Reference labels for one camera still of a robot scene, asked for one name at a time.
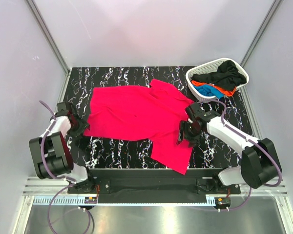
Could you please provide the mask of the pink red t shirt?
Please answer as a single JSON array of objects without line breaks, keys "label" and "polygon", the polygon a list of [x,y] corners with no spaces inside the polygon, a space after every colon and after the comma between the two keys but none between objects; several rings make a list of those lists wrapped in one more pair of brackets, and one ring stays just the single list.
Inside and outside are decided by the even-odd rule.
[{"label": "pink red t shirt", "polygon": [[90,101],[87,137],[153,142],[151,158],[184,175],[192,149],[178,144],[179,123],[193,101],[174,85],[153,79],[139,85],[96,87]]}]

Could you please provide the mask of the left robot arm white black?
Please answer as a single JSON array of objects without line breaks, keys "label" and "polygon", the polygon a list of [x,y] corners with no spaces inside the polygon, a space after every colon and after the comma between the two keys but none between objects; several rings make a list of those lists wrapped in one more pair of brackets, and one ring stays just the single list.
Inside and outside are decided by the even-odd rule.
[{"label": "left robot arm white black", "polygon": [[35,173],[39,179],[67,181],[78,192],[90,193],[96,181],[90,171],[73,161],[65,137],[81,137],[89,124],[83,120],[69,102],[57,104],[57,112],[39,101],[51,114],[49,125],[37,138],[29,140],[29,149]]}]

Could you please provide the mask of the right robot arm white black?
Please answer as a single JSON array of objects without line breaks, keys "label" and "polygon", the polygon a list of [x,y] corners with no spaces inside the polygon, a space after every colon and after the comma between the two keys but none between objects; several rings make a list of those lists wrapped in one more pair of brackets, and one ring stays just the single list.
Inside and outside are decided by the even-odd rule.
[{"label": "right robot arm white black", "polygon": [[205,112],[189,106],[185,112],[188,118],[180,121],[178,145],[185,142],[189,148],[193,148],[199,145],[201,133],[205,132],[229,145],[241,158],[239,166],[224,168],[204,184],[198,184],[200,192],[224,193],[231,186],[240,184],[252,189],[280,185],[282,169],[270,139],[258,139],[242,132],[215,111]]}]

